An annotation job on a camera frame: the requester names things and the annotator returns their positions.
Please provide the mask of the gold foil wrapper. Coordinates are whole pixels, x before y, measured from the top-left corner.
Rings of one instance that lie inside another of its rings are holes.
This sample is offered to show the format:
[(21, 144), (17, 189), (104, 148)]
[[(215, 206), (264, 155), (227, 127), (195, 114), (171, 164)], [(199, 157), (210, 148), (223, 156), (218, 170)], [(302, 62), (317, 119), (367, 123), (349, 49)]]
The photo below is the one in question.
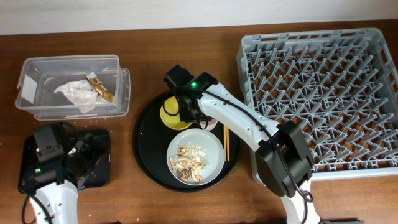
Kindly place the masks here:
[(90, 85), (108, 102), (112, 103), (115, 96), (103, 85), (103, 82), (98, 78), (96, 73), (91, 72), (86, 76)]

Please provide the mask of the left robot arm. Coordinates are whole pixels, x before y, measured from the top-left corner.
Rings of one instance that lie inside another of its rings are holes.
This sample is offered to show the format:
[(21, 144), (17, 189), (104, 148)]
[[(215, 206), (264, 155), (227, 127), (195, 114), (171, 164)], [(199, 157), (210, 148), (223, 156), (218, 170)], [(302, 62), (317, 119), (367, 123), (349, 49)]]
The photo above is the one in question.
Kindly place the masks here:
[(79, 131), (66, 122), (46, 124), (26, 138), (18, 190), (36, 223), (78, 223), (78, 196), (110, 180), (111, 137), (105, 129)]

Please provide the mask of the yellow bowl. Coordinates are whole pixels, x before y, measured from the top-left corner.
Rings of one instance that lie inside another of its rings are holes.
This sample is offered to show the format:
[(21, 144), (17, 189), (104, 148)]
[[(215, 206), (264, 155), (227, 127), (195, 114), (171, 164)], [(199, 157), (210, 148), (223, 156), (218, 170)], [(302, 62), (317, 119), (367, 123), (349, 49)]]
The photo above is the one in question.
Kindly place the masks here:
[(180, 120), (178, 109), (179, 107), (176, 98), (174, 96), (170, 97), (161, 103), (160, 118), (168, 128), (182, 131), (190, 127), (192, 124)]

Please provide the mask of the wooden chopstick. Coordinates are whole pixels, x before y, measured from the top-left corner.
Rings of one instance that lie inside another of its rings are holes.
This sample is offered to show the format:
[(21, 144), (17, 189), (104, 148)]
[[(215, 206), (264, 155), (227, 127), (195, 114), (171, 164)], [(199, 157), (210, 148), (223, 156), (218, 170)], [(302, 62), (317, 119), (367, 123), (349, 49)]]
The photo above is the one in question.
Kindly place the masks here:
[(223, 148), (224, 148), (224, 161), (225, 161), (225, 162), (227, 161), (227, 153), (226, 153), (227, 144), (226, 144), (226, 137), (227, 137), (227, 134), (226, 134), (226, 126), (223, 125)]
[(226, 126), (226, 134), (227, 134), (227, 137), (226, 137), (226, 144), (227, 144), (226, 153), (227, 153), (227, 161), (229, 161), (229, 128), (227, 126)]

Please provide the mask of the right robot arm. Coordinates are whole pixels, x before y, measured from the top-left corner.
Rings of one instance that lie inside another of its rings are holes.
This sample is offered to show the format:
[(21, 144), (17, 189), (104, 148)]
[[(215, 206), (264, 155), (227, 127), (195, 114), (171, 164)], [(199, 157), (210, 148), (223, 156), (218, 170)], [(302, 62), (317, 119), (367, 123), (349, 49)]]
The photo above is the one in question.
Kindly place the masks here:
[(176, 65), (166, 72), (164, 83), (177, 100), (183, 122), (216, 119), (249, 146), (260, 180), (282, 199), (287, 223), (320, 222), (310, 192), (315, 161), (299, 125), (255, 112), (206, 72), (195, 77)]

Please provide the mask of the pink cup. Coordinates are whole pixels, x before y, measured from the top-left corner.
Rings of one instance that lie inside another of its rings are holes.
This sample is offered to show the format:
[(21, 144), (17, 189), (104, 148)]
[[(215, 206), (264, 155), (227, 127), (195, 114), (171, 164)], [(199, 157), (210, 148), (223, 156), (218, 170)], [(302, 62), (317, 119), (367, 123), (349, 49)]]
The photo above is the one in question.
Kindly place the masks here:
[(200, 128), (211, 131), (213, 130), (218, 123), (217, 119), (208, 119), (207, 121), (200, 121)]

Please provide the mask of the white tissue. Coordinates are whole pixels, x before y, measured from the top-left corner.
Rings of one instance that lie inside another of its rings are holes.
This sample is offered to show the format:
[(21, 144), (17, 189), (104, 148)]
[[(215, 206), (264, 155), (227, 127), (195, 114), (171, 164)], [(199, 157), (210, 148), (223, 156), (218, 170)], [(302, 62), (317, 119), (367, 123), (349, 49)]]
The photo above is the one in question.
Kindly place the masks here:
[(94, 106), (88, 107), (85, 105), (99, 105), (107, 104), (106, 101), (88, 82), (88, 80), (79, 80), (68, 82), (60, 85), (54, 91), (55, 93), (62, 93), (64, 97), (74, 105), (83, 105), (78, 109), (83, 113), (88, 113)]

